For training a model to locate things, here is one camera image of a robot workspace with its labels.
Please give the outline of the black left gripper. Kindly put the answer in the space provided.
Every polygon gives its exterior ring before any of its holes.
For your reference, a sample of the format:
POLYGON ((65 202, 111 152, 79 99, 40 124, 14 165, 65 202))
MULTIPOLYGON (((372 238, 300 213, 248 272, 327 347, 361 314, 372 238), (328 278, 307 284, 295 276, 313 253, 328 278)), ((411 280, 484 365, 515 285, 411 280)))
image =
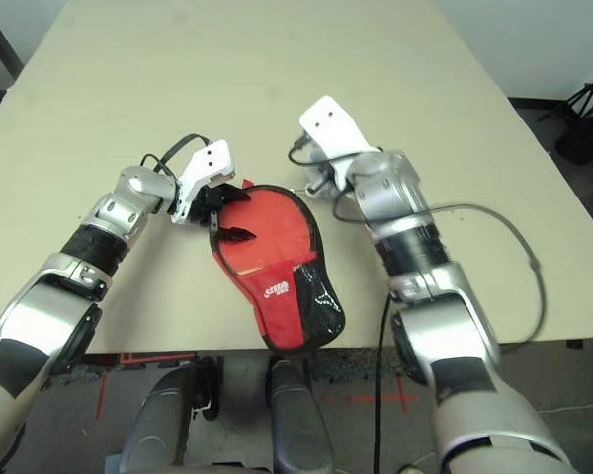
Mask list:
POLYGON ((218 213, 223 209, 226 202, 242 202, 251 200, 246 190, 233 185, 222 184, 211 188, 202 187, 192 200, 189 207, 187 220, 190 223, 207 227, 210 231, 216 231, 215 238, 218 242, 245 242, 256 238, 251 231, 230 227, 218 228, 218 213))

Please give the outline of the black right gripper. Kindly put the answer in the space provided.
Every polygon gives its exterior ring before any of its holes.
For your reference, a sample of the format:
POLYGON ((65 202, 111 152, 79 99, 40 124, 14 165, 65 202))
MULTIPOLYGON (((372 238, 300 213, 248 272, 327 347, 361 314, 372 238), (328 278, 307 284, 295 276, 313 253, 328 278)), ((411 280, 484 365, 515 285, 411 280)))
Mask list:
POLYGON ((326 178, 321 192, 324 197, 337 197, 344 190, 349 167, 349 161, 335 161, 322 166, 322 172, 326 178))

